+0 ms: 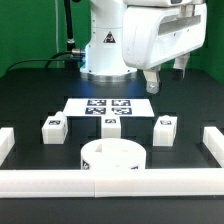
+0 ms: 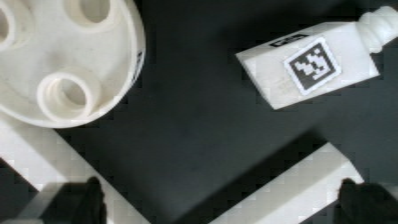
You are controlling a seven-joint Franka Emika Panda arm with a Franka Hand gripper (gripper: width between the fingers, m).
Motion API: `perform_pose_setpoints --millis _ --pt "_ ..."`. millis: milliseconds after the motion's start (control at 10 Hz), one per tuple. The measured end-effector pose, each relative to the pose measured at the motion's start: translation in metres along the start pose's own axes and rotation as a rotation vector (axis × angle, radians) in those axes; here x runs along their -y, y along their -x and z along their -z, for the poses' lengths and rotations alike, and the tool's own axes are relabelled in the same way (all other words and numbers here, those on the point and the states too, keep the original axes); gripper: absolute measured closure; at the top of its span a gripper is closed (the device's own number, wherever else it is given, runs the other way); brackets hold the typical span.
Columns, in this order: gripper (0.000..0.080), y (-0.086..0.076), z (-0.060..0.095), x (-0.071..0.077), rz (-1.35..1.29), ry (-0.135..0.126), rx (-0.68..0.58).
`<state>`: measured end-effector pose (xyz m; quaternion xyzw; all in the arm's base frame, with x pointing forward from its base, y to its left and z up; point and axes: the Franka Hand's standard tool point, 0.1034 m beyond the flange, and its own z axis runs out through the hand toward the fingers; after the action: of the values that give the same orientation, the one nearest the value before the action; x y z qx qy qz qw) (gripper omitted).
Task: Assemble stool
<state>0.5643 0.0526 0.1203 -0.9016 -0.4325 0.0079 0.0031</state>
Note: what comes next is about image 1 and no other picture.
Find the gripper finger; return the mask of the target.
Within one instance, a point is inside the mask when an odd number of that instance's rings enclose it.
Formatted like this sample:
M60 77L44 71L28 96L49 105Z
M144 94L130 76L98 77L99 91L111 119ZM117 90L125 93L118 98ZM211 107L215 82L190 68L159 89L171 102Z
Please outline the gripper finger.
M188 64L190 54L186 53L177 57L173 65L173 78L174 79L183 79L185 76L185 70Z
M159 73L160 73L159 66L143 71L144 77L146 79L146 91L150 94L156 94L160 90Z

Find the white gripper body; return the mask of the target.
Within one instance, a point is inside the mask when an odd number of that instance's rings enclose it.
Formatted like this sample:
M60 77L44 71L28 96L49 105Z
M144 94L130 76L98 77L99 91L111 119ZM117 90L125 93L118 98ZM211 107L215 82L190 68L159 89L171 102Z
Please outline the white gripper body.
M207 6L195 5L186 17L180 6L130 6L123 17L122 55L125 63L148 70L200 48L205 40Z

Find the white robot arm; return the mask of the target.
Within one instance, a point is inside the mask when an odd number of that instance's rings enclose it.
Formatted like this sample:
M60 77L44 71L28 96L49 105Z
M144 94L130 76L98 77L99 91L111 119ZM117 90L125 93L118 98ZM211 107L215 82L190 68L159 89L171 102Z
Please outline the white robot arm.
M82 75L98 82L119 82L141 70L146 90L160 89L159 72L167 61L185 74L190 53L205 41L205 0L90 0L91 39Z

